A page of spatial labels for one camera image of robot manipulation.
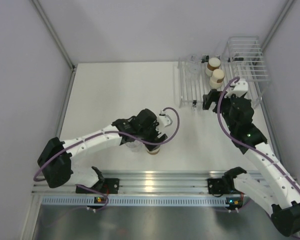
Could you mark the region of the steel cup brown band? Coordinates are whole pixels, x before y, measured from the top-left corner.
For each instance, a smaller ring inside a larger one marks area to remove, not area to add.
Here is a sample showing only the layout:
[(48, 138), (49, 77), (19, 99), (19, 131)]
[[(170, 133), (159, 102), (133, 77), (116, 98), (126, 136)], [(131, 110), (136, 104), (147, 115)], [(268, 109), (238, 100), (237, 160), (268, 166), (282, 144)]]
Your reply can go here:
[(148, 154), (150, 154), (152, 156), (153, 155), (157, 155), (160, 152), (160, 147), (158, 146), (158, 147), (156, 147), (156, 148), (154, 148), (152, 150), (146, 149), (146, 151), (147, 151)]
[(209, 79), (209, 85), (212, 89), (218, 89), (223, 85), (225, 73), (222, 69), (215, 69)]
[(209, 77), (212, 76), (213, 71), (219, 69), (221, 65), (221, 61), (217, 57), (212, 57), (208, 60), (207, 65), (205, 67), (205, 74)]

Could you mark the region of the clear plastic cup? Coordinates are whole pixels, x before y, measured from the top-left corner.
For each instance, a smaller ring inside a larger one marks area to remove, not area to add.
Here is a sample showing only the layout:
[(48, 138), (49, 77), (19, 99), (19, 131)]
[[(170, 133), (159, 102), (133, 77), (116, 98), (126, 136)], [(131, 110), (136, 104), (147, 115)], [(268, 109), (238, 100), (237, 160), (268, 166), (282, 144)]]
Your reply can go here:
[(185, 78), (188, 82), (198, 81), (201, 75), (201, 65), (198, 62), (188, 62), (185, 66)]
[(186, 61), (190, 64), (197, 64), (200, 61), (200, 58), (197, 54), (192, 53), (186, 57)]
[(137, 153), (142, 150), (143, 144), (139, 141), (127, 142), (125, 146), (132, 152)]

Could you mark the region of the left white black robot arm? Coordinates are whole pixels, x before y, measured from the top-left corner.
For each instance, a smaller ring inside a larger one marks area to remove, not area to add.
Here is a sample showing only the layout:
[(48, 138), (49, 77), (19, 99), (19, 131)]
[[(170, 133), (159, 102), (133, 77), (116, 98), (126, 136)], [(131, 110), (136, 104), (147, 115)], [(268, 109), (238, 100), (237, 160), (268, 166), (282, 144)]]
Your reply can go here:
[(80, 162), (98, 151), (132, 143), (141, 139), (149, 152), (157, 152), (159, 144), (167, 140), (163, 129), (172, 124), (164, 112), (155, 115), (145, 108), (130, 118), (115, 120), (107, 127), (91, 134), (63, 140), (48, 141), (37, 163), (51, 189), (75, 185), (81, 194), (87, 189), (99, 193), (105, 184), (102, 172), (95, 166), (81, 166)]

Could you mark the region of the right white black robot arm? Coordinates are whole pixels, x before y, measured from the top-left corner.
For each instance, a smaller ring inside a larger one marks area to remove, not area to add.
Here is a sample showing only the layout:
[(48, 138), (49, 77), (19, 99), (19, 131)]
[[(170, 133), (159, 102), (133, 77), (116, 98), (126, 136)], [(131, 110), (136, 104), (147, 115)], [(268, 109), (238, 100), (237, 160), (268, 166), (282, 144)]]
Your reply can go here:
[(263, 133), (253, 124), (255, 111), (244, 96), (223, 95), (215, 89), (203, 95), (203, 109), (212, 103), (220, 127), (233, 144), (261, 173), (268, 184), (263, 186), (241, 167), (222, 176), (223, 186), (230, 193), (242, 192), (270, 217), (275, 228), (285, 237), (300, 233), (300, 185), (274, 154)]

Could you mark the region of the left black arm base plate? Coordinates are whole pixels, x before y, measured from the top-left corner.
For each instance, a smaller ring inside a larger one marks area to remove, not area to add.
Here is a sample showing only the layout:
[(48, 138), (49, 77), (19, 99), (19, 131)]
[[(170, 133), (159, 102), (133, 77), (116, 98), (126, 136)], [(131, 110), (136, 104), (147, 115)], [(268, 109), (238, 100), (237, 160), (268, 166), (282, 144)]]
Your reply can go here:
[(119, 178), (105, 178), (103, 181), (98, 181), (95, 185), (90, 187), (94, 191), (102, 194), (118, 194), (119, 192)]

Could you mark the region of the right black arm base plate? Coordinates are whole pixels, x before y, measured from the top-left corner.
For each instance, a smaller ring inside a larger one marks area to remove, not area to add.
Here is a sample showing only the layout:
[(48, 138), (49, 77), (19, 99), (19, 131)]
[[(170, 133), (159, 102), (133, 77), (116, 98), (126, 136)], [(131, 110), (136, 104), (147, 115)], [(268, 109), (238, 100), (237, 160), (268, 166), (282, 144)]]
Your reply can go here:
[(214, 197), (222, 197), (227, 193), (226, 186), (221, 178), (207, 179), (208, 193)]

